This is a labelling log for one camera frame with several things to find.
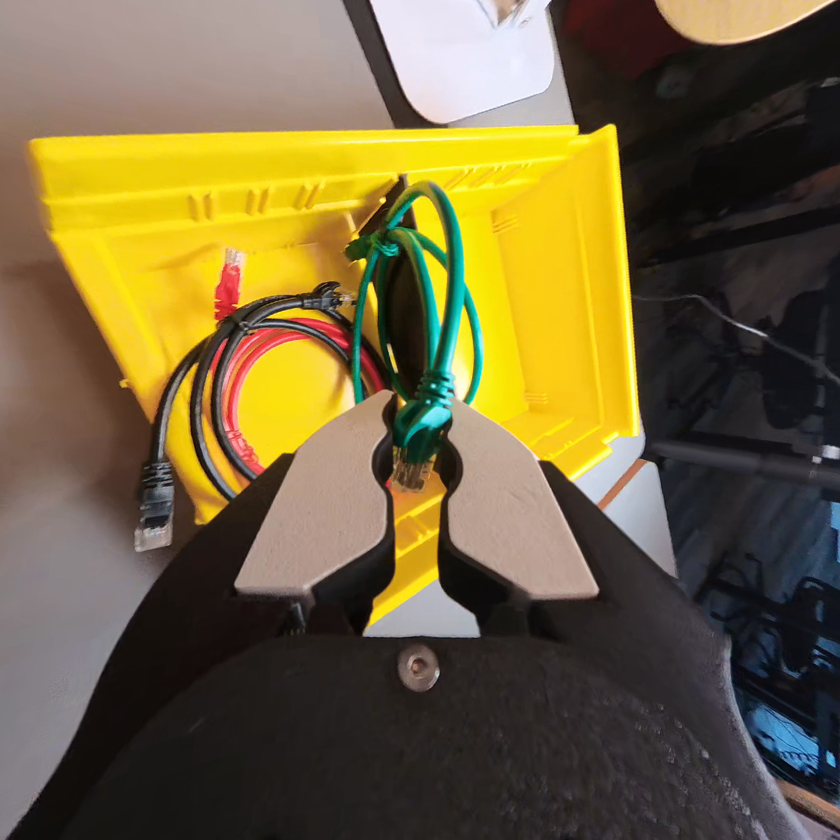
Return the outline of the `red bag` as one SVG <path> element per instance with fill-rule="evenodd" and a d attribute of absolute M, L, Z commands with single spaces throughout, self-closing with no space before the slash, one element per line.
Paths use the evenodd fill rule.
<path fill-rule="evenodd" d="M 636 78 L 653 69 L 657 52 L 657 22 L 651 1 L 570 1 L 563 32 L 610 70 Z"/>

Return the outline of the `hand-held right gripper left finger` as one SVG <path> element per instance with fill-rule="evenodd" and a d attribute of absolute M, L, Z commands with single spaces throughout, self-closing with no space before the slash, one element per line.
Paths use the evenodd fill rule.
<path fill-rule="evenodd" d="M 362 634 L 396 570 L 391 421 L 383 390 L 328 422 L 292 456 L 234 582 L 237 595 L 342 613 Z"/>

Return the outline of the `yellow plastic bin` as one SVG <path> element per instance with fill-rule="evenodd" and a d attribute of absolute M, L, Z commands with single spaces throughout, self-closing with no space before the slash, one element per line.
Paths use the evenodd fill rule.
<path fill-rule="evenodd" d="M 46 228 L 153 422 L 135 545 L 167 538 L 172 470 L 203 528 L 173 563 L 233 607 L 298 448 L 373 394 L 391 421 L 395 574 L 372 617 L 438 578 L 438 457 L 463 402 L 539 459 L 600 588 L 626 540 L 570 479 L 639 430 L 616 129 L 210 133 L 35 140 Z M 396 177 L 448 196 L 417 228 L 438 314 L 459 325 L 414 397 L 384 376 L 375 294 L 345 247 Z M 238 595 L 242 603 L 279 602 Z"/>

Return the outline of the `black metal bar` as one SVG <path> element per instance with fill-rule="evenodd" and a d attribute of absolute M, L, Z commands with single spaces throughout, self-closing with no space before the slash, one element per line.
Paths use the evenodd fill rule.
<path fill-rule="evenodd" d="M 839 468 L 813 457 L 787 455 L 766 449 L 739 448 L 677 439 L 649 442 L 646 455 L 672 459 L 693 466 L 719 469 L 741 476 L 785 480 L 804 486 L 839 490 Z"/>

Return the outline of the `black bin divider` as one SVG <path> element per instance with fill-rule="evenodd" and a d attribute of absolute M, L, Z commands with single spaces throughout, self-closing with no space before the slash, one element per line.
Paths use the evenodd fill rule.
<path fill-rule="evenodd" d="M 405 400 L 414 397 L 423 374 L 434 368 L 438 350 L 455 348 L 460 330 L 459 325 L 446 330 L 445 317 L 438 314 L 427 258 L 451 277 L 452 248 L 437 245 L 417 228 L 413 206 L 421 198 L 437 212 L 444 240 L 453 239 L 462 249 L 459 221 L 446 193 L 433 182 L 410 183 L 401 173 L 344 250 L 348 261 L 364 262 L 356 320 L 362 320 L 366 295 L 372 291 L 384 376 Z"/>

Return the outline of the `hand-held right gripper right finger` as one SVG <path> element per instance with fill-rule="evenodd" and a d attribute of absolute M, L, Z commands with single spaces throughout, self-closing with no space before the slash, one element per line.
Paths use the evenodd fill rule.
<path fill-rule="evenodd" d="M 464 402 L 438 457 L 445 486 L 438 579 L 480 636 L 527 635 L 535 606 L 596 599 L 599 585 L 539 459 Z"/>

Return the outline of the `wooden book stand white base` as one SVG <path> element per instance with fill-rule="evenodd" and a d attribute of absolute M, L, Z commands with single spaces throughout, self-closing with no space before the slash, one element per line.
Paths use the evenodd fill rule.
<path fill-rule="evenodd" d="M 740 46 L 779 34 L 828 1 L 651 1 L 661 59 L 685 47 Z M 433 124 L 548 90 L 556 63 L 548 1 L 366 3 L 407 104 Z"/>

